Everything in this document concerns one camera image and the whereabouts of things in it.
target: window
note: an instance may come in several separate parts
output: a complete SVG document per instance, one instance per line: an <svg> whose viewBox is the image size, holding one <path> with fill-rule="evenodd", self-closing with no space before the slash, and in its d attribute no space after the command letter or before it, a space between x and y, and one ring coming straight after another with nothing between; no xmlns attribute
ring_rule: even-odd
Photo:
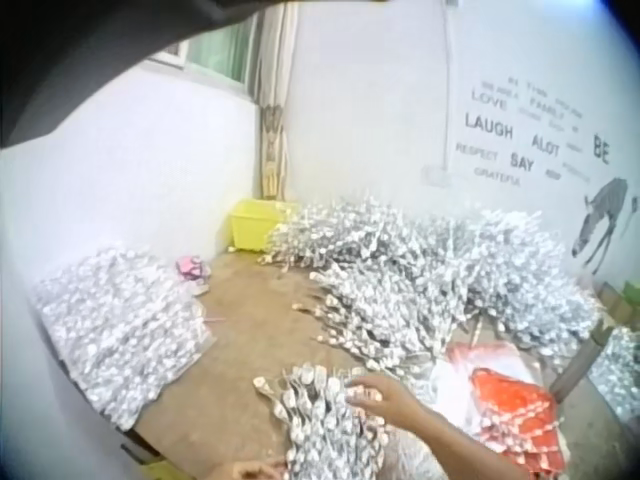
<svg viewBox="0 0 640 480"><path fill-rule="evenodd" d="M242 23L170 45L151 59L246 86L257 55L257 28L258 16L254 15Z"/></svg>

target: orange plastic bag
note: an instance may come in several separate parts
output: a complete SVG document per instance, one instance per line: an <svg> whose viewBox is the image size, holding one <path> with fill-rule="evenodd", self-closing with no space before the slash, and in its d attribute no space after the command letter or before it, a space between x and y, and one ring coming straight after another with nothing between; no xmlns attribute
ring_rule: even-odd
<svg viewBox="0 0 640 480"><path fill-rule="evenodd" d="M556 404L549 392L488 368L476 368L471 383L482 416L482 441L502 445L503 455L533 473L564 470Z"/></svg>

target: white wall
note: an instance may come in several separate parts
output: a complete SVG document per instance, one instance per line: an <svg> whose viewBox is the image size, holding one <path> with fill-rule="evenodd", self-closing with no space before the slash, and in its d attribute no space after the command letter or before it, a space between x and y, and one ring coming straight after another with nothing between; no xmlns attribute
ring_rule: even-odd
<svg viewBox="0 0 640 480"><path fill-rule="evenodd" d="M596 1L463 1L449 10L452 45L449 171L444 162L447 70L445 22L439 0L301 5L298 41L286 112L292 199L326 201L368 192L416 214L456 212L472 204L543 212L544 228L558 231L568 248L592 198L611 178L625 178L640 194L640 61L615 21ZM560 134L546 119L534 122L511 102L497 111L471 99L482 81L519 79L520 103L529 81L577 107L579 132ZM513 141L465 126L481 114L515 127ZM531 146L540 133L563 148L558 158ZM610 164L592 154L593 135L611 145ZM582 154L567 150L571 141ZM455 151L464 143L498 152L487 162ZM510 166L511 153L534 160L531 172ZM589 183L562 169L567 162ZM475 175L476 168L517 175L520 187ZM547 169L562 174L559 181ZM578 271L600 235L568 266ZM640 216L624 238L614 235L598 279L621 286L640 277Z"/></svg>
<svg viewBox="0 0 640 480"><path fill-rule="evenodd" d="M234 203L254 193L256 114L248 99L147 65L53 134L2 152L20 274L31 283L115 241L213 257L228 245Z"/></svg>
<svg viewBox="0 0 640 480"><path fill-rule="evenodd" d="M115 241L210 258L233 204L254 193L255 105L157 70L132 69L0 155L2 453L20 478L138 474L45 348L29 286Z"/></svg>

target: silver foil flower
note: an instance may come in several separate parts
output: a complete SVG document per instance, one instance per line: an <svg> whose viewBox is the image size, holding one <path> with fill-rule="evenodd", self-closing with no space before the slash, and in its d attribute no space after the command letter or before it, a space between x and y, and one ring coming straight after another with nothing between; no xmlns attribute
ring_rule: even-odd
<svg viewBox="0 0 640 480"><path fill-rule="evenodd" d="M294 367L285 386L259 377L254 386L271 398L274 415L288 427L291 446L286 478L296 480L374 480L389 438L384 422L347 404L345 382L360 369L329 374L321 366ZM358 392L375 395L377 392ZM310 408L301 405L311 403Z"/></svg>
<svg viewBox="0 0 640 480"><path fill-rule="evenodd" d="M563 259L537 214L418 221L367 199L293 212L272 232L262 261L313 268L326 292L322 305L308 308L328 331L319 340L410 383L457 326L476 318L560 369L601 316ZM638 341L618 332L611 342L623 346L610 346L590 377L624 417L640 404Z"/></svg>
<svg viewBox="0 0 640 480"><path fill-rule="evenodd" d="M175 269L145 252L102 250L33 294L70 377L122 430L213 341Z"/></svg>

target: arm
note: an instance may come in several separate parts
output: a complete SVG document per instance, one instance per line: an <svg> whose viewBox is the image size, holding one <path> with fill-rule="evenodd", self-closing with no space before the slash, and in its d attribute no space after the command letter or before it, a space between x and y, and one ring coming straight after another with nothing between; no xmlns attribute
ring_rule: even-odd
<svg viewBox="0 0 640 480"><path fill-rule="evenodd" d="M285 471L284 459L225 463L215 468L205 480L281 480Z"/></svg>
<svg viewBox="0 0 640 480"><path fill-rule="evenodd" d="M422 405L400 382L365 375L351 382L382 394L382 400L350 398L349 403L391 425L408 430L426 443L451 480L528 480L529 472L451 425Z"/></svg>

